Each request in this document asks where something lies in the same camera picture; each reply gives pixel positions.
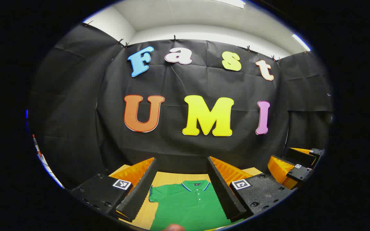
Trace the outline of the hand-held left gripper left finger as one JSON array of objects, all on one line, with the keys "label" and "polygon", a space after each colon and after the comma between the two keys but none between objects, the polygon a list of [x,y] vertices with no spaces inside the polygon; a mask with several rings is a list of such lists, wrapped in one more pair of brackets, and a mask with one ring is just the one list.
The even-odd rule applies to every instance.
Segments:
[{"label": "hand-held left gripper left finger", "polygon": [[95,174],[69,193],[104,216],[132,222],[145,201],[157,170],[157,159],[146,159],[110,175]]}]

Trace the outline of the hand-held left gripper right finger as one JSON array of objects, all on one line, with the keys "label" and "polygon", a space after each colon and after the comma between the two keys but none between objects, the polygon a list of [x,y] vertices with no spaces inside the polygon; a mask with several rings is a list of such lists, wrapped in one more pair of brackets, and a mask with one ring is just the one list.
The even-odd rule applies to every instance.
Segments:
[{"label": "hand-held left gripper right finger", "polygon": [[232,222],[258,217],[294,193],[266,174],[251,175],[211,156],[207,158],[207,173]]}]

